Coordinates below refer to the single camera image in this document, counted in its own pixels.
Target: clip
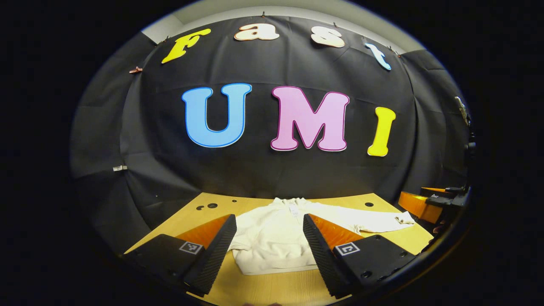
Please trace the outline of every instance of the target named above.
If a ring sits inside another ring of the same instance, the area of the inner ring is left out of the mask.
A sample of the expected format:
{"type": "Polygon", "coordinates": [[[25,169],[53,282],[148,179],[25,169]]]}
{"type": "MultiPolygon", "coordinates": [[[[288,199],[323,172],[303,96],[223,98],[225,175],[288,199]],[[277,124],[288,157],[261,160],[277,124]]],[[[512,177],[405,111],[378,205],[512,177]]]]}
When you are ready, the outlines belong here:
{"type": "Polygon", "coordinates": [[[142,69],[142,68],[136,66],[136,69],[131,70],[131,71],[129,71],[128,73],[131,74],[131,75],[133,75],[133,74],[140,73],[140,72],[142,72],[143,70],[144,70],[144,69],[142,69]]]}
{"type": "Polygon", "coordinates": [[[169,37],[169,36],[167,35],[166,38],[165,38],[163,41],[159,42],[159,44],[161,44],[161,43],[167,41],[167,40],[168,40],[168,37],[169,37]]]}
{"type": "Polygon", "coordinates": [[[126,170],[127,169],[127,166],[118,166],[118,167],[113,167],[113,171],[121,171],[121,170],[126,170]]]}
{"type": "Polygon", "coordinates": [[[471,117],[468,114],[467,107],[463,102],[461,101],[461,98],[454,97],[455,101],[457,102],[457,106],[459,107],[459,110],[461,111],[461,115],[463,116],[463,120],[465,121],[465,124],[470,127],[471,126],[471,117]]]}

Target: yellow letter f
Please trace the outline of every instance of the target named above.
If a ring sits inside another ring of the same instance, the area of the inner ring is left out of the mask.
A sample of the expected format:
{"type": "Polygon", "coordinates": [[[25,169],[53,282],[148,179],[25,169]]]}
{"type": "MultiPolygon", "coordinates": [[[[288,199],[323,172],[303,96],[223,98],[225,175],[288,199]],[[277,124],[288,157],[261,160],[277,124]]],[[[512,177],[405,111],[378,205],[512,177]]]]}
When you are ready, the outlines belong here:
{"type": "Polygon", "coordinates": [[[166,56],[163,59],[162,63],[164,64],[173,59],[181,57],[182,55],[186,53],[186,51],[184,50],[185,47],[191,48],[199,40],[200,35],[209,34],[211,31],[212,30],[210,29],[204,29],[204,30],[195,32],[193,34],[185,35],[183,37],[176,39],[176,44],[174,45],[172,50],[170,50],[170,53],[168,54],[168,56],[166,56]]]}

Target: orange gripper pad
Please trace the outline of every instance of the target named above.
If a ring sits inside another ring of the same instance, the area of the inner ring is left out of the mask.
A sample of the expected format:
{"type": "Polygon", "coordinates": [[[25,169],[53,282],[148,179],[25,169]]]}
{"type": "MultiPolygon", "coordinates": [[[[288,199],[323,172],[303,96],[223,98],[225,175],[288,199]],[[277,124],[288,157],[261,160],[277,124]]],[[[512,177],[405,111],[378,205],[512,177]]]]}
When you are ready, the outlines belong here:
{"type": "Polygon", "coordinates": [[[229,216],[225,215],[201,224],[194,229],[177,235],[176,238],[201,244],[207,249],[229,216]]]}
{"type": "Polygon", "coordinates": [[[442,208],[426,204],[425,200],[427,200],[427,197],[422,197],[421,195],[415,195],[408,192],[401,192],[399,205],[420,219],[429,221],[431,223],[436,223],[440,214],[442,213],[442,208]]]}
{"type": "Polygon", "coordinates": [[[348,242],[363,239],[361,235],[347,230],[338,224],[319,218],[318,216],[312,215],[311,213],[309,213],[309,215],[321,232],[323,238],[325,238],[325,241],[329,245],[331,251],[332,249],[334,249],[335,246],[340,246],[348,242]]]}
{"type": "Polygon", "coordinates": [[[429,187],[421,187],[421,188],[432,190],[432,191],[438,191],[438,192],[447,192],[445,189],[441,189],[441,188],[429,188],[429,187]]]}

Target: clothing tag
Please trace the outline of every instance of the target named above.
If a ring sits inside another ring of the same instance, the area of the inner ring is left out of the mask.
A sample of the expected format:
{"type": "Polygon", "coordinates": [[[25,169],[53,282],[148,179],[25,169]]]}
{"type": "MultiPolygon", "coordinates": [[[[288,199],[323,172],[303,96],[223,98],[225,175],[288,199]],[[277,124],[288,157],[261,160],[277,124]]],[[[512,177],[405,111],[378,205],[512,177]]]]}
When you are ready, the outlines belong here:
{"type": "Polygon", "coordinates": [[[297,218],[299,216],[299,208],[296,204],[290,204],[289,210],[291,211],[291,215],[293,215],[293,218],[295,218],[296,222],[300,224],[299,219],[297,218]]]}
{"type": "Polygon", "coordinates": [[[290,204],[289,205],[289,210],[291,211],[291,215],[293,215],[293,217],[295,217],[295,218],[298,217],[299,208],[295,204],[290,204]]]}

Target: yellow letter i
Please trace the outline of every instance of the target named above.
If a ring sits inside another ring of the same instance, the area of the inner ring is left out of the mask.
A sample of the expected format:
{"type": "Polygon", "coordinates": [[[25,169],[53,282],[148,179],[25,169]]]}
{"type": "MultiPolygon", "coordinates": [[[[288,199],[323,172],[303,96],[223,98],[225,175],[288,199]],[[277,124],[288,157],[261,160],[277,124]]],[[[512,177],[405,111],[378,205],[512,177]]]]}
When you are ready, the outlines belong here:
{"type": "Polygon", "coordinates": [[[389,132],[391,132],[391,123],[397,117],[395,112],[385,107],[377,107],[376,115],[378,116],[378,127],[374,142],[368,147],[368,155],[371,156],[386,156],[387,141],[389,140],[389,132]]]}

